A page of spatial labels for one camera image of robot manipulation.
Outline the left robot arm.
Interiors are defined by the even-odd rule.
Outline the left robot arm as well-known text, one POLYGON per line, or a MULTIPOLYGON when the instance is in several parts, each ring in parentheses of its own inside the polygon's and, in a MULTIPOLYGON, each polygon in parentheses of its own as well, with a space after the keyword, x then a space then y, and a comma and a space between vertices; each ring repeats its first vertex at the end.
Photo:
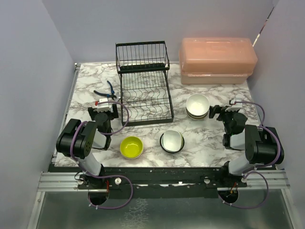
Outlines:
POLYGON ((91 121, 82 123, 79 119, 70 119, 57 142, 56 150, 66 157, 73 159, 81 169, 81 174, 74 179, 79 185, 101 188, 109 186, 105 178, 104 166, 97 161, 91 152, 92 148, 107 150, 111 143, 113 129, 111 121, 119 117, 116 105, 109 111, 97 112, 95 108, 88 108, 91 121))

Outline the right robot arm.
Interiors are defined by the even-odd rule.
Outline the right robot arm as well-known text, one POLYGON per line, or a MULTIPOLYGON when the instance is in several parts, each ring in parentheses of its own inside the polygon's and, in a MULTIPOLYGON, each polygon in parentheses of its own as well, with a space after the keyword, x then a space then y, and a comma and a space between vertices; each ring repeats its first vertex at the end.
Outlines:
POLYGON ((219 181, 229 187, 245 172, 254 168, 279 165, 284 160, 284 149, 277 131, 263 125, 247 125, 247 117, 239 112, 240 108, 231 106, 210 106, 209 118, 216 114, 216 120, 224 125, 223 146, 229 150, 244 151, 240 157, 225 162, 219 171, 219 181))

